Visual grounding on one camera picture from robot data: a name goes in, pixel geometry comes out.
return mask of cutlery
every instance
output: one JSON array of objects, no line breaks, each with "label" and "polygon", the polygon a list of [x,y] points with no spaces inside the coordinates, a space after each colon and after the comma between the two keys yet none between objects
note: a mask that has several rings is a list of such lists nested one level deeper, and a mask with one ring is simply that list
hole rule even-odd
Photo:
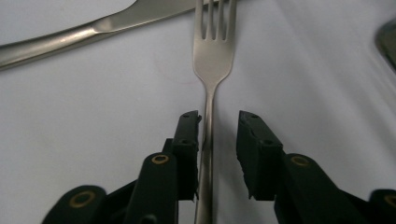
[{"label": "cutlery", "polygon": [[0,46],[0,70],[84,46],[135,27],[161,21],[192,10],[194,7],[194,0],[136,0],[123,11],[99,20],[55,34]]},{"label": "cutlery", "polygon": [[[203,0],[197,0],[195,7],[193,68],[195,74],[204,83],[206,94],[204,140],[195,224],[210,224],[213,221],[214,96],[217,86],[232,70],[235,37],[236,0],[230,0],[227,3],[219,0],[217,10],[215,10],[213,0],[209,0],[206,11],[203,7]],[[216,21],[214,21],[214,14],[217,15]]]}]

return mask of white table surface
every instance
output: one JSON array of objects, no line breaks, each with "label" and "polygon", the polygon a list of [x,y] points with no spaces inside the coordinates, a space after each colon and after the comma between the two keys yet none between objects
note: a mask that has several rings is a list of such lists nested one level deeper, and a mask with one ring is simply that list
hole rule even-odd
[{"label": "white table surface", "polygon": [[[0,45],[131,4],[1,1]],[[248,199],[235,156],[239,110],[261,116],[285,151],[316,160],[340,189],[365,200],[396,189],[396,75],[374,45],[396,1],[241,0],[237,14],[233,71],[216,98],[217,223],[277,223],[273,203]],[[187,13],[2,71],[0,223],[40,223],[80,185],[122,187],[181,114],[203,114],[192,35]],[[194,209],[181,203],[179,223],[193,223]]]}]

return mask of fork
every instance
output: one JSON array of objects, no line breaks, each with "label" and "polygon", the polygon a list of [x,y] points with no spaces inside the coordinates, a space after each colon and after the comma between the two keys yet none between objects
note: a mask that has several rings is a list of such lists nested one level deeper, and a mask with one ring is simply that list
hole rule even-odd
[{"label": "fork", "polygon": [[203,0],[197,0],[195,7],[193,67],[195,74],[205,85],[206,94],[195,224],[210,224],[213,221],[213,105],[217,86],[230,74],[233,67],[236,0],[229,0],[228,5],[228,14],[224,13],[224,0],[219,0],[216,6],[213,0],[209,0],[207,13],[204,13]]}]

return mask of knife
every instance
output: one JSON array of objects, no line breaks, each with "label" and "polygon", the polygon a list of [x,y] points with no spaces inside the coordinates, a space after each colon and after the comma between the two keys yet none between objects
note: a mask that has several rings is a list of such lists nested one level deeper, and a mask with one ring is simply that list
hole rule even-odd
[{"label": "knife", "polygon": [[99,20],[51,35],[0,46],[0,70],[84,46],[194,8],[195,0],[136,0],[123,11]]}]

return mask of knife handle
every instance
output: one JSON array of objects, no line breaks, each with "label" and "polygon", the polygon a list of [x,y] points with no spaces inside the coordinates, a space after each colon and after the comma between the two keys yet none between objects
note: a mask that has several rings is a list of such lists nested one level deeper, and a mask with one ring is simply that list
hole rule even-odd
[{"label": "knife handle", "polygon": [[50,55],[74,49],[111,35],[97,29],[98,21],[0,46],[0,70],[29,63]]}]

